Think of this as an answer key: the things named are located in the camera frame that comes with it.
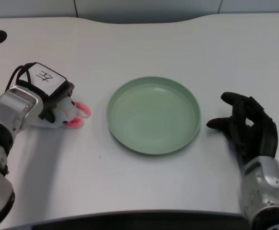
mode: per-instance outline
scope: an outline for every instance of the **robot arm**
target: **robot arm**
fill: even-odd
[[[0,97],[0,223],[15,197],[12,184],[5,178],[7,156],[17,133],[32,124],[42,110],[41,98],[25,87],[12,86]]]
[[[232,116],[210,120],[207,126],[223,131],[242,161],[242,213],[253,230],[279,230],[278,135],[273,120],[252,97],[225,92]],[[254,122],[246,125],[246,118]]]

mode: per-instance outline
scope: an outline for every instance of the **green plate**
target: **green plate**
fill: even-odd
[[[193,94],[181,84],[159,77],[138,78],[121,86],[106,113],[113,135],[128,148],[146,154],[182,148],[201,123]]]

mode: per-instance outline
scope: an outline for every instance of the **table surface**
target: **table surface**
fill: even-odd
[[[231,114],[220,99],[230,91],[256,98],[279,133],[279,13],[164,24],[0,19],[0,30],[8,35],[0,44],[0,95],[17,66],[38,61],[74,83],[73,98],[92,110],[82,129],[30,128],[17,136],[7,176],[16,200],[0,229],[124,210],[240,212],[234,151],[205,124]],[[175,154],[136,154],[107,128],[112,93],[143,76],[178,81],[200,104],[201,130]]]

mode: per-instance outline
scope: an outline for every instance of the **robotic hand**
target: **robotic hand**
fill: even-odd
[[[252,97],[225,92],[232,116],[210,120],[207,126],[223,131],[243,162],[240,205],[253,230],[279,230],[278,135],[273,120]],[[246,125],[246,118],[253,121]]]
[[[17,72],[16,85],[10,88]],[[38,117],[55,122],[52,107],[71,96],[73,88],[65,77],[35,62],[19,66],[0,96],[0,223],[15,199],[12,184],[5,175],[8,174],[7,156],[16,135]]]

